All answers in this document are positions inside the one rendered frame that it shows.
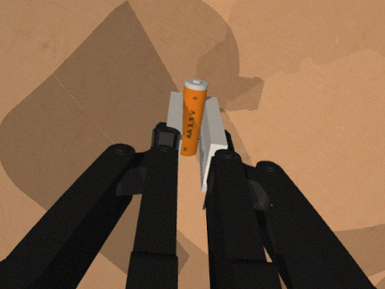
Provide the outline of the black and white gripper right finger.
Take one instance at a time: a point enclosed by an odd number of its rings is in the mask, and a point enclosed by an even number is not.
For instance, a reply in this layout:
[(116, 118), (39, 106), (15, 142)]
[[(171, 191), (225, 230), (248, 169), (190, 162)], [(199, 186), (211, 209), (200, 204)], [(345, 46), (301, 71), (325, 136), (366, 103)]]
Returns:
[(210, 289), (282, 289), (279, 275), (287, 289), (377, 289), (279, 165), (242, 162), (217, 97), (206, 96), (199, 153)]

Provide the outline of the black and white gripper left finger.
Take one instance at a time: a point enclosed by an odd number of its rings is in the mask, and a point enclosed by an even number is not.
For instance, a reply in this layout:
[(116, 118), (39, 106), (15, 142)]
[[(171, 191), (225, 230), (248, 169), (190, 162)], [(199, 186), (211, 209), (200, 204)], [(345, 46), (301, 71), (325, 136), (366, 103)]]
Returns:
[(182, 131), (183, 93), (171, 92), (167, 123), (152, 130), (151, 148), (109, 146), (0, 262), (0, 289), (76, 289), (136, 194), (142, 198), (125, 289), (178, 289)]

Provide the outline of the orange aa battery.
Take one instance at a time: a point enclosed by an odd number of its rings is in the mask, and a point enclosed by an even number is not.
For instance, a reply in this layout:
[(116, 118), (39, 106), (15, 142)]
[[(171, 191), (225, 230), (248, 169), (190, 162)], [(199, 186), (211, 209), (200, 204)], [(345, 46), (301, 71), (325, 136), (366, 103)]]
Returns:
[(208, 85), (201, 79), (185, 80), (181, 156), (190, 157), (197, 153)]

